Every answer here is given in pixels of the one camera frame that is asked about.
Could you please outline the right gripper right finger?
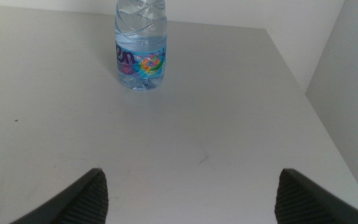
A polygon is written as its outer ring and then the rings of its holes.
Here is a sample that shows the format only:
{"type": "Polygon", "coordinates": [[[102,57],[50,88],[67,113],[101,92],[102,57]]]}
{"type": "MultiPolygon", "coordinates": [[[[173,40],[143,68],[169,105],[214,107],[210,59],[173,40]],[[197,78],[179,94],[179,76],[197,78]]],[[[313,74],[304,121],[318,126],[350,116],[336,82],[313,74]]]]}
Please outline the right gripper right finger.
{"type": "Polygon", "coordinates": [[[280,173],[274,212],[278,224],[358,224],[358,209],[295,169],[280,173]]]}

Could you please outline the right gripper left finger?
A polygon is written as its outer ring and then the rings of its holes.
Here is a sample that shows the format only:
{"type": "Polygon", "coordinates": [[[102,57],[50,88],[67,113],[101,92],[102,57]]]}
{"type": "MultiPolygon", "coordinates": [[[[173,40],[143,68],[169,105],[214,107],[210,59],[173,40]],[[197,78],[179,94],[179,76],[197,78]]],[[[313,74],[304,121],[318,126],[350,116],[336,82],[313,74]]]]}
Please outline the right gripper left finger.
{"type": "Polygon", "coordinates": [[[93,168],[65,190],[14,223],[106,223],[108,187],[105,173],[93,168]]]}

